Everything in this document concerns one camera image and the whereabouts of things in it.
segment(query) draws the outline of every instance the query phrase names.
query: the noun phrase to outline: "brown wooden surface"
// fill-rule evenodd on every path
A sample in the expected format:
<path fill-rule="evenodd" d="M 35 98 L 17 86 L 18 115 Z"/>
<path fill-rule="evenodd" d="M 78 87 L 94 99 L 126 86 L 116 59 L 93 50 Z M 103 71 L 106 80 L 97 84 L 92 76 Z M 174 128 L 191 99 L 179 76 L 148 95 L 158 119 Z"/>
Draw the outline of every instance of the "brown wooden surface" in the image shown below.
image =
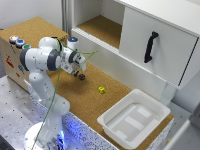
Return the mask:
<path fill-rule="evenodd" d="M 103 16 L 98 16 L 78 25 L 78 28 L 94 35 L 116 48 L 119 48 L 122 25 L 116 22 L 113 22 Z"/>
<path fill-rule="evenodd" d="M 44 36 L 57 36 L 62 38 L 63 36 L 68 35 L 39 17 L 0 31 L 0 50 L 4 54 L 3 60 L 6 72 L 22 87 L 24 87 L 23 79 L 28 80 L 27 78 L 29 72 L 25 72 L 25 74 L 21 73 L 20 78 L 16 78 L 16 71 L 20 72 L 17 67 L 20 63 L 19 54 L 21 50 L 14 48 L 16 51 L 16 53 L 14 53 L 8 43 L 9 37 L 14 34 L 24 39 L 33 47 L 37 47 L 39 40 Z M 15 69 L 12 69 L 6 63 L 7 53 L 12 56 L 12 62 L 15 65 Z M 65 97 L 70 102 L 71 112 L 92 127 L 95 131 L 100 133 L 103 137 L 116 145 L 119 149 L 123 149 L 104 133 L 102 126 L 97 123 L 97 118 L 121 98 L 127 95 L 131 89 L 122 85 L 88 63 L 87 70 L 83 72 L 83 74 L 86 75 L 86 79 L 81 81 L 78 77 L 69 75 L 62 70 L 57 93 Z M 48 72 L 48 75 L 50 76 L 53 84 L 56 85 L 58 71 Z M 100 86 L 105 87 L 106 92 L 104 94 L 100 94 L 98 92 L 98 87 Z M 169 115 L 138 147 L 137 150 L 146 149 L 172 119 L 173 116 Z"/>

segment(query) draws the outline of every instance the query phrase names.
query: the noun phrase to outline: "empty white tray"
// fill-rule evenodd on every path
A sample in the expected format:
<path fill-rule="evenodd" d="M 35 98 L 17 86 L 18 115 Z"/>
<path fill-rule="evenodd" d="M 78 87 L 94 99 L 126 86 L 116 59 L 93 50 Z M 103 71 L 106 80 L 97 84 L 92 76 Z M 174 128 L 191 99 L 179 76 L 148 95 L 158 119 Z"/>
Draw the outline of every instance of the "empty white tray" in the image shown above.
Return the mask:
<path fill-rule="evenodd" d="M 136 149 L 169 113 L 169 108 L 135 89 L 97 120 L 123 148 Z"/>

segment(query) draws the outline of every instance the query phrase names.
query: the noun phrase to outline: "small yellow object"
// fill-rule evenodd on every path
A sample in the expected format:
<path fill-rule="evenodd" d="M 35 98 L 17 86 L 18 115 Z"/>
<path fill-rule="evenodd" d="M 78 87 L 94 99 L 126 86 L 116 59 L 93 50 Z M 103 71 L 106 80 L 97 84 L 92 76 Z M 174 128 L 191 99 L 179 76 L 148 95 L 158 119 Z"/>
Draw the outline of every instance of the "small yellow object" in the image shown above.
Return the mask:
<path fill-rule="evenodd" d="M 98 91 L 100 94 L 103 94 L 103 93 L 105 93 L 105 88 L 103 86 L 101 86 L 101 87 L 99 87 Z"/>

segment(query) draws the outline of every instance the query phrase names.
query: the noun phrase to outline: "cabinet door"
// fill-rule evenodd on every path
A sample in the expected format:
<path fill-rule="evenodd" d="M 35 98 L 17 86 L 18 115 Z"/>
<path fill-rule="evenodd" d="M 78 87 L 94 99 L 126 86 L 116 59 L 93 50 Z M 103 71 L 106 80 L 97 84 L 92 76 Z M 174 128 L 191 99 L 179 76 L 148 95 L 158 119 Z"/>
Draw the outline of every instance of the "cabinet door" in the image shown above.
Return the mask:
<path fill-rule="evenodd" d="M 159 36 L 153 40 L 152 60 L 144 63 L 152 32 Z M 128 7 L 125 9 L 120 54 L 176 85 L 181 81 L 196 41 L 197 37 L 178 28 Z"/>

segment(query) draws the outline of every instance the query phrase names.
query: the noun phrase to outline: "drawer knob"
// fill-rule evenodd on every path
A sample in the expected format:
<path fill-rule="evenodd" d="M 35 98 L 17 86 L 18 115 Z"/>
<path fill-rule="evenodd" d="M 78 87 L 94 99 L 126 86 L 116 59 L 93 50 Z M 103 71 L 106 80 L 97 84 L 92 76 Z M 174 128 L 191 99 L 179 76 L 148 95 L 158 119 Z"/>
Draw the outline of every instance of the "drawer knob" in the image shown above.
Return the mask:
<path fill-rule="evenodd" d="M 148 44 L 147 44 L 147 49 L 146 49 L 146 53 L 144 56 L 144 63 L 148 63 L 149 61 L 152 60 L 152 57 L 150 56 L 150 54 L 151 54 L 151 49 L 153 46 L 153 40 L 155 38 L 157 38 L 158 36 L 159 36 L 158 33 L 154 32 L 154 31 L 152 32 L 152 35 L 150 36 Z"/>

